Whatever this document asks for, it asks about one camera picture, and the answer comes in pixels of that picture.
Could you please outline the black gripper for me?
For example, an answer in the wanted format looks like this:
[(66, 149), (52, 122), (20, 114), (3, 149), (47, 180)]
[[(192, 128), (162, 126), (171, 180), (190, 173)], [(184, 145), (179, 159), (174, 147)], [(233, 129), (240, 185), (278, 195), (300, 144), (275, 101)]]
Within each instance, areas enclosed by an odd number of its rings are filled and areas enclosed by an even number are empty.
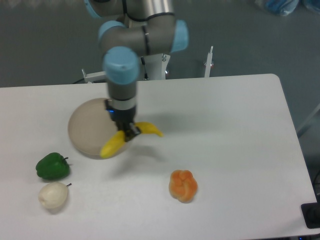
[(135, 125), (134, 120), (137, 108), (135, 98), (127, 100), (108, 98), (104, 101), (104, 104), (117, 131), (124, 130), (125, 142), (130, 142), (141, 134), (141, 130)]

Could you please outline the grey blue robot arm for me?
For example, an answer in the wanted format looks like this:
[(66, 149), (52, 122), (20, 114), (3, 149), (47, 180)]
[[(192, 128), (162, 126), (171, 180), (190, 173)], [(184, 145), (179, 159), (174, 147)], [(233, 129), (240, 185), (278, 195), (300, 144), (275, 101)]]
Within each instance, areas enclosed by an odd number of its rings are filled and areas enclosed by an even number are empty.
[(135, 124), (137, 80), (141, 58), (183, 51), (189, 30), (176, 19), (171, 0), (86, 0), (89, 14), (97, 19), (116, 16), (98, 30), (102, 70), (109, 98), (106, 110), (125, 142), (142, 133)]

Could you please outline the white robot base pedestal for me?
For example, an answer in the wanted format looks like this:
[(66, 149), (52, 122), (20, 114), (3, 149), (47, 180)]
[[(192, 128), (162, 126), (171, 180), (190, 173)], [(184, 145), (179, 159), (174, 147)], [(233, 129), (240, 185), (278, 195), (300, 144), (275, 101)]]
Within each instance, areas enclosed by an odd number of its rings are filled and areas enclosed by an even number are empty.
[(165, 80), (170, 59), (171, 56), (164, 53), (141, 57), (139, 60), (140, 72), (138, 80)]

